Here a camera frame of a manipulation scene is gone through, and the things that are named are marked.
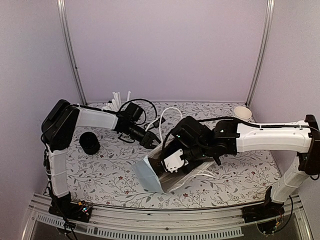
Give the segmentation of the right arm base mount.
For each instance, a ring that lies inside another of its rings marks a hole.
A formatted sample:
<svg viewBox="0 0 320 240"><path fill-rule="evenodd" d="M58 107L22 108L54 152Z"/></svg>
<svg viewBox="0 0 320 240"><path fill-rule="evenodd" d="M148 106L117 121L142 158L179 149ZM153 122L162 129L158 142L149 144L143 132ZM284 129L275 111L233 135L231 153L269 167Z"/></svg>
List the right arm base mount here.
<svg viewBox="0 0 320 240"><path fill-rule="evenodd" d="M245 223L252 223L268 218L280 216L285 213L283 203L261 203L257 205L246 206L241 209L242 218Z"/></svg>

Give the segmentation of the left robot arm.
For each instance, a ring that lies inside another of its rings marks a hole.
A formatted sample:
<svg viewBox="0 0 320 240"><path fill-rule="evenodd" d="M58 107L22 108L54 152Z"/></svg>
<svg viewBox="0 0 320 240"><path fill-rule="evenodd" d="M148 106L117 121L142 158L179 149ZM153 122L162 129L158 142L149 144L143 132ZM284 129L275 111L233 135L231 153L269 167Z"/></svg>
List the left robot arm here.
<svg viewBox="0 0 320 240"><path fill-rule="evenodd" d="M63 216L74 213L74 205L66 200L70 194L67 185L67 152L78 127L101 128L125 134L146 149L154 149L161 141L157 135L138 123L145 111L132 100L118 110L71 104L60 99L41 125L40 140L44 144L43 165L51 183L53 196L58 198L55 209Z"/></svg>

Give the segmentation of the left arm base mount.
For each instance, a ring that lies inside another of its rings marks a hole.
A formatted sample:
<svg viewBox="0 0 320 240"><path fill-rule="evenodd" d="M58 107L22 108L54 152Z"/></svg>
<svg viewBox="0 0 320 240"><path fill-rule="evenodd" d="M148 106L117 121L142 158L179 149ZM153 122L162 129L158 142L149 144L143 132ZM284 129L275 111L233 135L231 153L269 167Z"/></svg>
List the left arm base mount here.
<svg viewBox="0 0 320 240"><path fill-rule="evenodd" d="M88 223L92 215L93 206L85 201L71 202L60 198L51 201L48 212L52 215Z"/></svg>

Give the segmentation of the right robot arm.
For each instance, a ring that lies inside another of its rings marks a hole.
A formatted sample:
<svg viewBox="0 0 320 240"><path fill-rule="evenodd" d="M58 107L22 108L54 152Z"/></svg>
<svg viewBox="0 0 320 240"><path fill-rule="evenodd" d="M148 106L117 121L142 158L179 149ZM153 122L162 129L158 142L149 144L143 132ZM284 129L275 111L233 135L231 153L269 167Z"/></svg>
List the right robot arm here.
<svg viewBox="0 0 320 240"><path fill-rule="evenodd" d="M297 156L284 176L265 194L259 206L262 218L269 218L308 177L320 173L320 131L315 117L290 123L249 123L235 117L219 117L213 129L203 120L183 118L172 130L176 150L163 160L169 172L193 161L211 158L218 165L222 155L255 150L293 151Z"/></svg>

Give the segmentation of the light blue paper bag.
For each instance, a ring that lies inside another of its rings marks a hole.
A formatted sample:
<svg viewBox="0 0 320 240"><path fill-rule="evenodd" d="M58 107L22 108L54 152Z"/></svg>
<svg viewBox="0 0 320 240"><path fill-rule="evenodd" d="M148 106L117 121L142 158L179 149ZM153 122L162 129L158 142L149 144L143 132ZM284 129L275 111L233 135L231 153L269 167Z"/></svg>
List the light blue paper bag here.
<svg viewBox="0 0 320 240"><path fill-rule="evenodd" d="M214 163L196 142L210 129L192 116L179 115L179 122L167 135L158 127L160 144L132 166L141 186L148 192L175 191Z"/></svg>

